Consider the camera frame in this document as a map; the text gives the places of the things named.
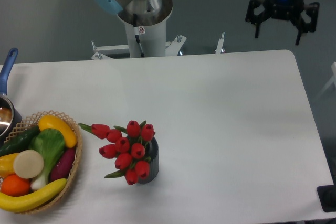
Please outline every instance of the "fruit basket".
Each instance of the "fruit basket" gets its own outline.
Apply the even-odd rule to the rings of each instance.
[[[66,185],[64,187],[64,189],[58,193],[55,197],[53,197],[51,200],[45,202],[44,204],[41,204],[33,209],[27,210],[27,211],[20,211],[17,213],[20,214],[36,214],[38,212],[44,211],[50,207],[52,207],[53,205],[55,205],[56,203],[58,203],[62,197],[67,193],[67,191],[69,190],[70,186],[72,185],[72,183],[74,182],[74,178],[79,166],[79,162],[81,159],[81,154],[82,154],[82,137],[81,137],[81,133],[80,133],[80,127],[78,126],[78,124],[68,115],[66,115],[63,112],[55,112],[55,111],[43,111],[43,112],[38,112],[36,114],[33,114],[31,116],[28,116],[27,118],[23,119],[20,123],[17,123],[16,127],[13,128],[12,132],[10,132],[9,136],[7,137],[6,142],[11,141],[15,136],[17,136],[18,134],[20,134],[21,132],[25,131],[26,129],[34,126],[34,125],[38,125],[39,120],[45,116],[45,115],[53,115],[56,116],[57,118],[62,119],[74,132],[76,139],[77,139],[77,144],[75,145],[74,149],[76,149],[76,153],[75,153],[75,159],[74,162],[72,164],[72,168],[70,170],[69,176],[67,178],[66,181]],[[3,182],[3,178],[0,177],[0,186],[2,185]]]

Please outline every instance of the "pot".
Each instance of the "pot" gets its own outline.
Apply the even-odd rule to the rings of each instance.
[[[149,161],[150,172],[147,178],[138,180],[139,184],[147,184],[159,173],[159,145],[157,144],[157,140],[153,138],[148,146],[146,147],[146,154],[145,156],[151,157]]]
[[[7,82],[13,64],[18,55],[18,49],[12,48],[0,72],[0,146],[4,144],[6,137],[21,122],[21,115],[14,108],[14,105],[7,97]]]

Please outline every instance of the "wicker basket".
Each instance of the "wicker basket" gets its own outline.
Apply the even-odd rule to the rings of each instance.
[[[76,175],[77,169],[78,169],[78,165],[80,162],[80,158],[81,158],[81,154],[82,154],[82,137],[81,137],[81,133],[80,133],[80,128],[78,126],[78,124],[68,115],[64,114],[63,112],[55,112],[55,111],[44,111],[44,112],[38,112],[37,114],[33,114],[31,116],[28,116],[26,119],[22,119],[22,121],[20,123],[18,123],[16,125],[15,128],[13,128],[12,132],[10,132],[9,136],[6,139],[7,141],[10,141],[13,137],[15,137],[17,134],[19,134],[22,131],[25,131],[26,129],[28,129],[30,126],[32,125],[37,125],[39,119],[44,116],[44,115],[54,115],[57,116],[58,118],[63,119],[74,131],[74,133],[76,134],[77,137],[77,146],[76,146],[76,156],[75,156],[75,161],[73,162],[72,165],[72,169],[70,171],[68,180],[67,180],[67,184],[65,186],[65,188],[52,200],[50,200],[49,202],[46,202],[45,204],[36,207],[32,210],[29,211],[25,211],[25,212],[20,212],[20,214],[36,214],[38,212],[44,211],[50,207],[52,207],[54,204],[58,203],[62,197],[65,195],[65,193],[69,190],[73,179]]]

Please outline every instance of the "yellow squash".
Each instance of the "yellow squash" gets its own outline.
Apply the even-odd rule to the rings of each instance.
[[[18,153],[13,153],[0,157],[0,177],[5,178],[14,174],[13,163]]]
[[[38,127],[40,131],[50,128],[59,130],[64,137],[65,146],[67,148],[73,148],[77,144],[77,138],[75,133],[72,131],[70,126],[61,118],[58,118],[54,115],[44,115],[38,121]]]
[[[10,212],[23,212],[36,208],[54,198],[65,187],[67,180],[60,178],[31,194],[12,197],[0,193],[0,208]]]

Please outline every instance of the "orange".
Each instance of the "orange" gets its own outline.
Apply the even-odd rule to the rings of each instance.
[[[16,174],[9,175],[1,184],[1,192],[9,196],[23,196],[29,194],[29,191],[29,179],[20,178]]]

